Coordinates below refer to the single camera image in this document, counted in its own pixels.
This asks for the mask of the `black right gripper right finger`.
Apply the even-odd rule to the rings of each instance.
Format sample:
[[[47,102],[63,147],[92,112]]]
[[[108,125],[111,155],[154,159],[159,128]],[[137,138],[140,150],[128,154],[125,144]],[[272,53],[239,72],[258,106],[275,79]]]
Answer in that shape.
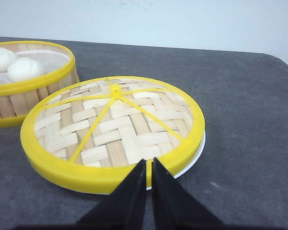
[[[152,163],[152,198],[157,230],[223,230],[225,225],[194,199],[162,163]]]

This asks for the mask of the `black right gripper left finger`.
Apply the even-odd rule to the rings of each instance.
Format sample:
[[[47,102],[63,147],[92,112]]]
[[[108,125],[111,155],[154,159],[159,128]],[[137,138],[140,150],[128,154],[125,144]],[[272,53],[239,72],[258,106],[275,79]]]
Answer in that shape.
[[[146,202],[146,161],[141,160],[120,185],[77,223],[77,230],[140,230]]]

